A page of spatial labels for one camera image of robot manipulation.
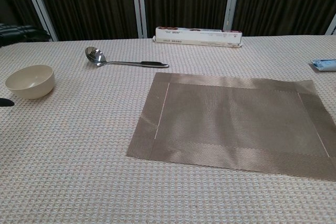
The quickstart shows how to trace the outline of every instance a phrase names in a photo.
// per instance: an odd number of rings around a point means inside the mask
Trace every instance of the black handle grip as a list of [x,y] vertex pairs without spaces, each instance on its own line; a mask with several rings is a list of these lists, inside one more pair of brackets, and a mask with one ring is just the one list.
[[148,68],[168,68],[168,64],[163,64],[158,61],[141,61],[140,62],[143,67],[148,67]]

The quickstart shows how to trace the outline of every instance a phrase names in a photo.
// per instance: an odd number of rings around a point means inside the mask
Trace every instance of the ladle handle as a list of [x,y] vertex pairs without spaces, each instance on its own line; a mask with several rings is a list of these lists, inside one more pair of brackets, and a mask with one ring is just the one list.
[[141,62],[129,62],[129,61],[109,61],[106,64],[116,64],[116,65],[130,65],[146,68],[168,68],[168,64],[163,64],[157,61],[141,61]]

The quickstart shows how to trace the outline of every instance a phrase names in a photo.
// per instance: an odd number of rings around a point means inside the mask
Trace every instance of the placemat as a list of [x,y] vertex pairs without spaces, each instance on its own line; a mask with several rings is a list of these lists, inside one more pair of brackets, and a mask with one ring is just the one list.
[[157,73],[127,155],[336,181],[335,140],[312,81]]

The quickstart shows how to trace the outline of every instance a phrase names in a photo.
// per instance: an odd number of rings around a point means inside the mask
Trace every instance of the white textured tablecloth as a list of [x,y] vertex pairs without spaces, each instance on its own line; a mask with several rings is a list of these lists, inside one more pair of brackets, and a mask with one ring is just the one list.
[[[168,69],[88,62],[156,60]],[[246,37],[242,48],[155,44],[150,39],[21,43],[0,48],[0,222],[336,222],[336,183],[126,157],[157,71],[312,79],[336,121],[336,36]],[[50,65],[56,86],[23,100],[4,86],[14,71]]]

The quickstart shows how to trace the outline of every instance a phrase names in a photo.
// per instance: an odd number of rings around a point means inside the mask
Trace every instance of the bowl rim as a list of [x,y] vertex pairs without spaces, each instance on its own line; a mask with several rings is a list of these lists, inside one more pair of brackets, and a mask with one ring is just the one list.
[[[39,84],[35,85],[35,86],[32,86],[32,87],[29,87],[29,88],[24,88],[24,89],[12,89],[10,88],[8,85],[7,85],[7,81],[10,77],[12,77],[13,75],[15,75],[16,73],[18,73],[19,71],[22,71],[24,69],[27,69],[27,68],[31,68],[31,67],[36,67],[36,66],[44,66],[44,67],[48,67],[49,69],[51,69],[51,74],[42,82],[40,82]],[[6,88],[8,88],[9,90],[27,90],[27,89],[31,89],[31,88],[34,88],[34,87],[37,87],[39,85],[41,85],[42,83],[46,82],[47,80],[50,79],[50,77],[52,77],[54,74],[54,70],[51,66],[48,66],[48,65],[45,65],[45,64],[37,64],[37,65],[31,65],[31,66],[28,66],[28,67],[25,67],[25,68],[21,68],[21,69],[18,69],[16,70],[14,73],[12,73],[10,76],[7,77],[6,81],[5,81],[5,86]]]

